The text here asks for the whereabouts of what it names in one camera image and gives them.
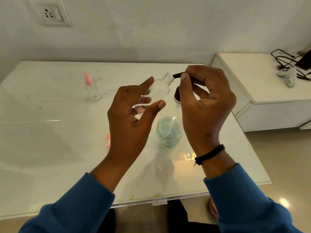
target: wall socket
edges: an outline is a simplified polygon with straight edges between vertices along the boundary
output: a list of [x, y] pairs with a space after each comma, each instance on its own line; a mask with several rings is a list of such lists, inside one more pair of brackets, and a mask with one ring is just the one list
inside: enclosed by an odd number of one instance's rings
[[61, 0], [28, 0], [37, 21], [49, 26], [72, 26]]

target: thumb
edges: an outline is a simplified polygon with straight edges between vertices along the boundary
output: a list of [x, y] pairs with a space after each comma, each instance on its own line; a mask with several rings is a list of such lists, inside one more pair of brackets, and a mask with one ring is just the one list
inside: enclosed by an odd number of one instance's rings
[[179, 93], [181, 105], [184, 103], [193, 102], [194, 100], [196, 101], [192, 90], [191, 79], [187, 73], [183, 73], [180, 77]]
[[156, 115], [161, 109], [164, 108], [165, 105], [165, 101], [160, 100], [147, 106], [138, 123], [148, 124], [151, 127]]

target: threaded bottle mouth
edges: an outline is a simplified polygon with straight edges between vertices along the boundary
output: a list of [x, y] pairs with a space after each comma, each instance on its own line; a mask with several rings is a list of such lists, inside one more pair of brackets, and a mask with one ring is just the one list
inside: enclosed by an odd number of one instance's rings
[[173, 81], [174, 81], [174, 78], [172, 75], [170, 75], [169, 73], [166, 73], [164, 76], [163, 76], [163, 81], [167, 82], [168, 85], [170, 85]]

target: person's left hand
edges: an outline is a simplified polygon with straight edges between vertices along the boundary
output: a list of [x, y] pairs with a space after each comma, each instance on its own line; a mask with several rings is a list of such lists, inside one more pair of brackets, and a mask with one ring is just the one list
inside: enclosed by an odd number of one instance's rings
[[152, 123], [157, 113], [165, 106], [165, 101], [154, 102], [146, 107], [139, 120], [135, 118], [137, 113], [132, 107], [141, 95], [148, 93], [148, 88], [153, 82], [153, 77], [150, 77], [139, 86], [120, 87], [108, 110], [110, 150], [91, 175], [111, 192], [142, 152]]
[[117, 91], [108, 110], [110, 128], [109, 155], [119, 161], [125, 159], [134, 162], [146, 145], [152, 123], [157, 113], [164, 108], [165, 101], [157, 101], [146, 108], [138, 120], [135, 105], [141, 95], [153, 84], [153, 77], [138, 85], [123, 86]]

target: pink bottle cap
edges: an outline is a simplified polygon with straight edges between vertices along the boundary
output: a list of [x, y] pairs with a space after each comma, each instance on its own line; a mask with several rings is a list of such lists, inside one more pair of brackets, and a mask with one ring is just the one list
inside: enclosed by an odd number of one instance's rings
[[88, 74], [84, 74], [84, 80], [85, 80], [86, 85], [92, 86], [93, 80]]

